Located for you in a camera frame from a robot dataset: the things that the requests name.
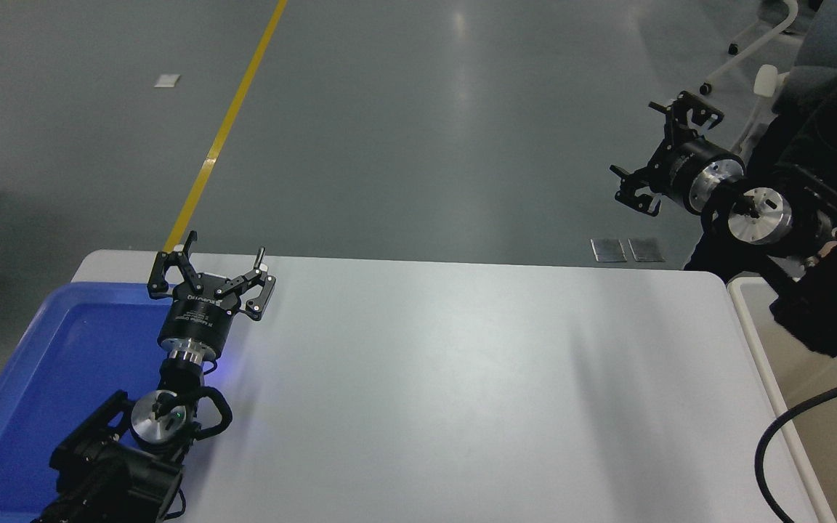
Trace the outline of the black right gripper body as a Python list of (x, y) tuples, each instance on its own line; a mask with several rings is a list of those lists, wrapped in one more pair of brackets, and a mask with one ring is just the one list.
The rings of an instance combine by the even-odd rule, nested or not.
[(671, 146), (664, 153), (653, 163), (660, 168), (663, 192), (685, 211), (700, 214), (723, 179), (720, 162), (725, 159), (725, 149), (697, 138)]

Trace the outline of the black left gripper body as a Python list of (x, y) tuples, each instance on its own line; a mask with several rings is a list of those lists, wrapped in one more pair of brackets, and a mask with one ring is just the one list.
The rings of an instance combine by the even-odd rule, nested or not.
[(157, 338), (167, 352), (179, 341), (192, 341), (210, 351), (212, 357), (222, 355), (230, 326), (241, 304), (235, 294), (219, 296), (215, 290), (229, 282), (218, 275), (199, 275), (199, 291), (187, 282), (173, 288), (172, 303)]

